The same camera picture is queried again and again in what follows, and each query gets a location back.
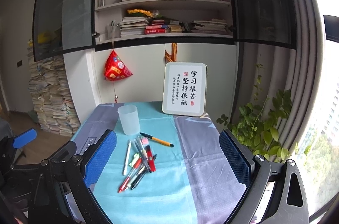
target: desk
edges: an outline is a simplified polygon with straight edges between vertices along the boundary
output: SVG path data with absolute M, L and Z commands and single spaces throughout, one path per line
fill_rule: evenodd
M 117 109 L 124 104 L 100 104 L 72 138 L 77 153 L 106 131 L 117 134 L 117 146 L 91 190 L 114 224 L 224 223 L 246 187 L 236 179 L 219 146 L 219 133 L 203 118 L 162 113 L 161 102 L 132 103 L 138 108 L 141 132 L 173 143 L 150 140 L 157 170 L 147 173 L 137 188 L 117 193 L 128 139 Z M 75 215 L 76 205 L 69 199 Z

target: pen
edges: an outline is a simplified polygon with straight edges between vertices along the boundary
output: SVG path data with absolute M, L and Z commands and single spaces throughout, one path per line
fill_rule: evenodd
M 148 171 L 151 173 L 152 171 L 150 170 L 150 166 L 149 166 L 149 164 L 147 162 L 147 159 L 146 159 L 145 155 L 142 153 L 142 150 L 141 150 L 141 148 L 140 148 L 140 146 L 138 144 L 138 141 L 136 139 L 134 139 L 133 143 L 134 143 L 135 147 L 137 148 L 142 161 L 144 162 L 144 164 L 147 167 Z
M 142 153 L 143 153 L 144 156 L 147 158 L 147 152 L 146 152 L 146 150 L 145 150 L 145 148 L 144 148 L 144 145 L 143 145 L 143 143 L 142 143 L 141 137 L 138 136 L 138 137 L 137 137 L 137 140 L 139 141 L 139 145 L 140 145 L 140 147 L 141 147 Z
M 144 169 L 143 172 L 133 181 L 133 183 L 131 184 L 131 190 L 133 190 L 137 185 L 139 185 L 141 179 L 145 176 L 146 172 L 147 171 Z
M 160 144 L 162 144 L 162 145 L 164 145 L 164 146 L 174 147 L 174 144 L 171 144 L 171 143 L 169 143 L 169 142 L 160 140 L 160 139 L 155 138 L 155 137 L 153 137 L 153 136 L 151 136 L 151 135 L 148 135 L 148 134 L 146 134 L 146 133 L 140 132 L 140 134 L 141 134 L 142 136 L 147 137 L 147 138 L 149 138 L 149 139 L 152 139 L 153 141 L 156 141 L 156 142 L 158 142 L 158 143 L 160 143 Z
M 125 166 L 124 166 L 124 171 L 122 175 L 126 175 L 127 173 L 127 164 L 128 164 L 128 159 L 129 159 L 129 153 L 131 151 L 131 140 L 128 140 L 128 147 L 127 147 L 127 153 L 126 153 L 126 159 L 125 159 Z
M 153 160 L 155 160 L 157 158 L 157 154 L 155 154 L 153 156 Z M 144 164 L 141 165 L 141 168 L 140 170 L 137 172 L 136 175 L 133 176 L 133 178 L 128 182 L 126 188 L 131 188 L 132 186 L 132 183 L 142 174 L 142 173 L 145 173 L 147 172 L 147 169 L 146 169 L 146 166 Z
M 150 150 L 150 146 L 146 146 L 146 152 L 147 152 L 147 155 L 148 155 L 150 170 L 153 172 L 153 171 L 155 171 L 155 165 L 154 165 L 154 161 L 153 161 L 152 151 Z
M 141 164 L 141 158 L 138 159 L 138 161 L 135 163 L 134 167 L 132 168 L 132 170 L 130 171 L 130 173 L 127 175 L 125 181 L 121 184 L 121 186 L 119 187 L 118 193 L 121 193 L 125 188 L 126 185 L 128 183 L 128 181 L 131 179 L 131 177 L 134 175 L 136 169 L 140 166 Z

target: white wall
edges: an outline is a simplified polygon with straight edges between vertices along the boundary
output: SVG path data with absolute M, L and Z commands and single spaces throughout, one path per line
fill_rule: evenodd
M 118 102 L 162 100 L 164 83 L 164 44 L 115 49 L 133 76 L 114 83 Z M 171 53 L 171 45 L 166 45 Z M 103 103 L 114 102 L 113 82 L 103 78 L 111 50 L 93 54 L 95 76 Z M 215 122 L 221 114 L 230 115 L 237 74 L 237 47 L 218 44 L 179 43 L 177 61 L 207 65 L 206 110 Z
M 28 92 L 27 42 L 32 38 L 35 0 L 0 0 L 0 70 L 9 110 L 33 109 Z

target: red book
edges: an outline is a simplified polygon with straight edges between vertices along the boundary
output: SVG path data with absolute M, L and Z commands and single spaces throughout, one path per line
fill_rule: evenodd
M 145 34 L 161 34 L 166 33 L 168 29 L 145 29 Z
M 150 25 L 146 29 L 168 29 L 168 25 Z

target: framed sign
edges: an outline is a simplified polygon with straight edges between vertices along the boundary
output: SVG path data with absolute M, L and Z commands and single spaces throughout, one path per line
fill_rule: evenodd
M 200 117 L 205 113 L 207 66 L 170 62 L 165 66 L 162 111 Z

